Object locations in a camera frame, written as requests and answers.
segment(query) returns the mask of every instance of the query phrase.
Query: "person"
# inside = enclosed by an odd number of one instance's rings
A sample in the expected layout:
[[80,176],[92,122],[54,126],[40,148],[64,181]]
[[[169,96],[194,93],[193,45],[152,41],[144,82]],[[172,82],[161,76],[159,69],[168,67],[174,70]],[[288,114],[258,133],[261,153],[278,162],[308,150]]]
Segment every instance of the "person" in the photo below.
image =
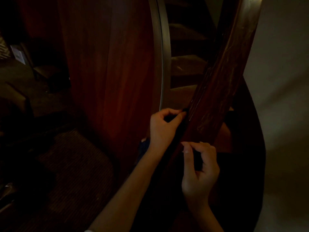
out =
[[[165,122],[164,117],[169,115],[176,115],[176,117],[170,122]],[[88,232],[130,230],[152,174],[185,116],[186,112],[173,109],[163,109],[151,116],[148,150],[118,192],[92,222]],[[184,156],[182,191],[187,206],[203,231],[222,232],[220,224],[208,205],[210,190],[219,175],[216,149],[202,142],[182,142],[182,145]],[[201,153],[202,171],[194,169],[192,148]]]

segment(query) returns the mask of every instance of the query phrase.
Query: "forearm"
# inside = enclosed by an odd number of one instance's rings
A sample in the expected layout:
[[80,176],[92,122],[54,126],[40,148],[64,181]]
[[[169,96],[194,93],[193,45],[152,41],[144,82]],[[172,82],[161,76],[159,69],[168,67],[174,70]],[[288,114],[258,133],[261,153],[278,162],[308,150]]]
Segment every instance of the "forearm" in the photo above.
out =
[[160,159],[148,150],[131,175],[89,227],[94,232],[129,231]]
[[209,206],[202,212],[193,213],[197,223],[204,232],[224,232]]

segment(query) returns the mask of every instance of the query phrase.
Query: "hand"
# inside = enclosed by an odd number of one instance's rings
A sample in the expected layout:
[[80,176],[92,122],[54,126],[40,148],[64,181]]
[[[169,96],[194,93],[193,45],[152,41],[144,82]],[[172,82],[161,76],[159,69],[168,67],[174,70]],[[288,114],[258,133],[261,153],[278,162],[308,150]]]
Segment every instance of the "hand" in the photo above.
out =
[[[220,172],[217,164],[216,148],[208,143],[182,142],[184,156],[184,172],[182,192],[191,213],[199,216],[209,209],[208,196],[211,188],[218,179]],[[201,153],[203,160],[202,171],[194,170],[193,147]]]
[[[167,123],[164,117],[168,115],[177,115],[172,121]],[[173,110],[170,108],[163,109],[151,116],[150,119],[150,145],[149,149],[153,150],[161,159],[164,152],[171,144],[177,127],[185,118],[186,112]]]

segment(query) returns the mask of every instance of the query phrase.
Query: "chair seat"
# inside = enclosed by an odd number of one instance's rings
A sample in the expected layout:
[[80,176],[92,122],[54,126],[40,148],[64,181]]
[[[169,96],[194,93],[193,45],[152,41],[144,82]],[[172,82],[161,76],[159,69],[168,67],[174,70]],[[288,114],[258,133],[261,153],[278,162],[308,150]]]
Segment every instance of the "chair seat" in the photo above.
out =
[[46,79],[50,79],[52,76],[59,74],[62,70],[53,65],[43,65],[33,68],[37,73],[45,77]]

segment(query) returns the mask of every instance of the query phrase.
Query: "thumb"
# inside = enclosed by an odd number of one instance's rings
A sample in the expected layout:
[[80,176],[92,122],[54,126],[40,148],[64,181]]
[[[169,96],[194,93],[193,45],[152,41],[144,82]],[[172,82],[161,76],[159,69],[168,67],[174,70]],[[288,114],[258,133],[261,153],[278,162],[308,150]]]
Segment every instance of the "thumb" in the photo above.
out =
[[177,127],[180,125],[180,123],[183,121],[183,119],[186,117],[187,112],[181,112],[179,113],[171,122],[170,124],[177,129]]
[[182,142],[181,144],[183,144],[184,159],[183,177],[187,179],[196,178],[193,150],[188,142]]

